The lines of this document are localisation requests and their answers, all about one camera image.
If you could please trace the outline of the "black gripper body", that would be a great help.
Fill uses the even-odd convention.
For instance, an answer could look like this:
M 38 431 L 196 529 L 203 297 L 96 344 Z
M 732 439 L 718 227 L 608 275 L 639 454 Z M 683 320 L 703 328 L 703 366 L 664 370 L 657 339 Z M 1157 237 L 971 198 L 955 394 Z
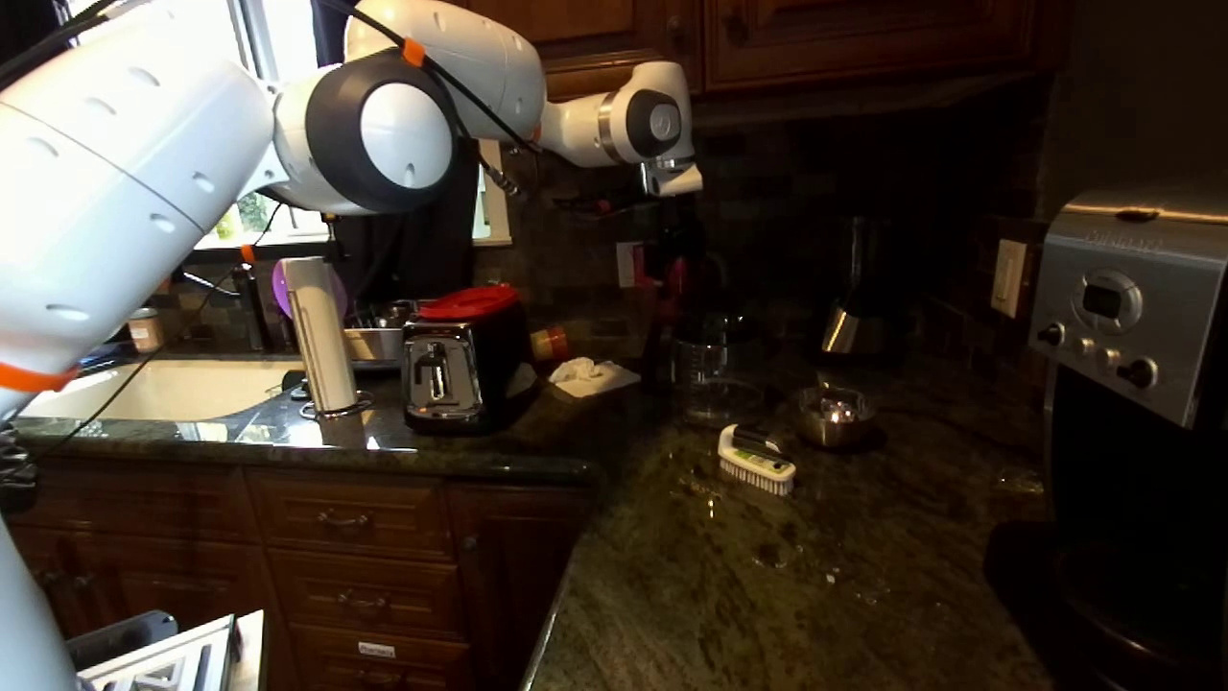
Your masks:
M 703 211 L 694 198 L 660 198 L 644 211 L 644 275 L 649 297 L 667 312 L 683 284 L 686 260 L 703 253 Z

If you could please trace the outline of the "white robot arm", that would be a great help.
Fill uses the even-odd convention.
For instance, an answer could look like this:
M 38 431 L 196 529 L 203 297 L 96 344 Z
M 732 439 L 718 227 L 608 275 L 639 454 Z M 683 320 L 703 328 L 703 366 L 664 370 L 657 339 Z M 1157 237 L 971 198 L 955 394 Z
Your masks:
M 533 41 L 448 0 L 355 0 L 343 56 L 274 79 L 162 0 L 96 0 L 0 91 L 0 412 L 72 381 L 247 191 L 323 216 L 437 198 L 465 138 L 654 195 L 703 186 L 675 60 L 557 99 Z

